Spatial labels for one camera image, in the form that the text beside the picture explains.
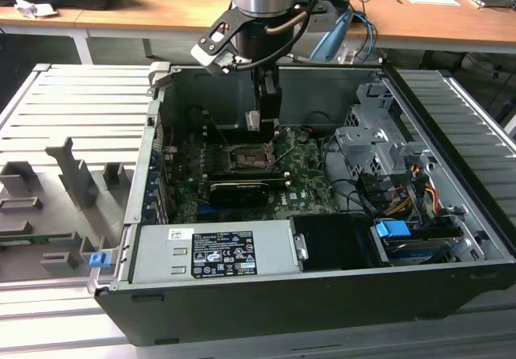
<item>blue latch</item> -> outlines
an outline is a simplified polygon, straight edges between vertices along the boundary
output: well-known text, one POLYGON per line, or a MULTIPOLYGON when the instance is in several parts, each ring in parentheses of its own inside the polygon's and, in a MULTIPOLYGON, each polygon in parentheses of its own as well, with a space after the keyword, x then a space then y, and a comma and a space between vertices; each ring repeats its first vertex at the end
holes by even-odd
POLYGON ((380 238, 411 235, 404 220, 382 220, 376 225, 376 228, 380 238))
POLYGON ((111 252, 93 253, 89 258, 90 268, 109 268, 111 267, 111 252))

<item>power supply label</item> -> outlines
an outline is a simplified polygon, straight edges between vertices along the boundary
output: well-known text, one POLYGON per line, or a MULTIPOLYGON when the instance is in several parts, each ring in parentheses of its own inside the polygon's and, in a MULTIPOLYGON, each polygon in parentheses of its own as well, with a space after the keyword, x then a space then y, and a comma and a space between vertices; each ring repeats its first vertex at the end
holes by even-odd
POLYGON ((246 276, 257 273, 252 232, 193 234, 194 278, 246 276))

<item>metal bracket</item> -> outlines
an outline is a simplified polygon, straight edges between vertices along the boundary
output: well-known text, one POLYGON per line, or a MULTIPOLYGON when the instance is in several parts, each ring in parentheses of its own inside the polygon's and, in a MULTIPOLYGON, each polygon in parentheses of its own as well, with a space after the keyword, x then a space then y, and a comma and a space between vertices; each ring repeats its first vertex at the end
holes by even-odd
POLYGON ((227 10, 213 23, 210 29, 201 36, 201 39, 198 41, 198 46, 210 56, 217 55, 224 46, 231 41, 239 29, 245 23, 249 23, 252 20, 255 19, 243 14, 237 8, 227 10), (224 30, 224 33, 218 31, 221 28, 224 30))

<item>green circuit board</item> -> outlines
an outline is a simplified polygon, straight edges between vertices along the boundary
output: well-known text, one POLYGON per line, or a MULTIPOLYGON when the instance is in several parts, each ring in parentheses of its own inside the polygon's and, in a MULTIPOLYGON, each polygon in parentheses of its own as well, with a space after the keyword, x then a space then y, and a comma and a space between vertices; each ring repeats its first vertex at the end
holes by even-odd
POLYGON ((206 192, 210 180, 203 177, 202 153, 210 145, 190 137, 178 149, 179 165, 173 175, 176 212, 173 223, 233 222, 248 220, 288 219, 291 215, 337 212, 335 197, 318 168, 321 161, 317 140, 308 133, 289 130, 274 141, 274 156, 284 155, 275 166, 289 172, 289 188, 268 192, 267 204, 253 209, 215 210, 210 207, 206 192))

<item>blue cable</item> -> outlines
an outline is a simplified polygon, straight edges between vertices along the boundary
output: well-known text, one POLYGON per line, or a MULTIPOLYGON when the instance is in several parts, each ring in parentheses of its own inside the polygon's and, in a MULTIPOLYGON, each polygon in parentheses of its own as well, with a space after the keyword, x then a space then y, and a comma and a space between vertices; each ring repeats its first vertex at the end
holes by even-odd
POLYGON ((372 52, 372 46, 374 46, 374 32, 373 32, 373 29, 372 29, 372 25, 371 23, 366 19, 364 18, 362 15, 360 14, 357 14, 355 13, 354 14, 358 19, 360 19, 362 21, 362 23, 365 24, 365 26, 368 28, 369 30, 369 35, 371 36, 371 41, 369 43, 369 50, 368 50, 368 54, 365 56, 364 58, 364 61, 362 62, 362 65, 365 65, 365 62, 367 62, 369 56, 371 55, 371 52, 372 52))

